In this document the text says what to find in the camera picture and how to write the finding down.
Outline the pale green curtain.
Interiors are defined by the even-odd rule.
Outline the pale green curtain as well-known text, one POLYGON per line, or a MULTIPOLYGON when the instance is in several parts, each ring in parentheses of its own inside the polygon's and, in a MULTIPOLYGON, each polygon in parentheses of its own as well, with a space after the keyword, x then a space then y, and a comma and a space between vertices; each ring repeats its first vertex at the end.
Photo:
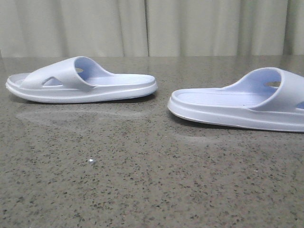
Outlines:
POLYGON ((3 57, 301 55, 301 0, 3 0, 3 57))

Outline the light blue slipper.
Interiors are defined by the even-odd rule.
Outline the light blue slipper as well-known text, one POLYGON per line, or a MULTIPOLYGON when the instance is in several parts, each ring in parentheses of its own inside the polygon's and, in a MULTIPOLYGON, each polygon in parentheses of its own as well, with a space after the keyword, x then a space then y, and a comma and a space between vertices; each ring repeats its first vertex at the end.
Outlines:
POLYGON ((114 74, 94 60, 69 58, 31 73, 11 75, 6 88, 14 95, 40 103, 92 103, 137 98, 154 93, 151 75, 114 74))
POLYGON ((259 68, 226 87, 176 90, 168 109, 199 123, 302 133, 304 78, 275 67, 259 68))

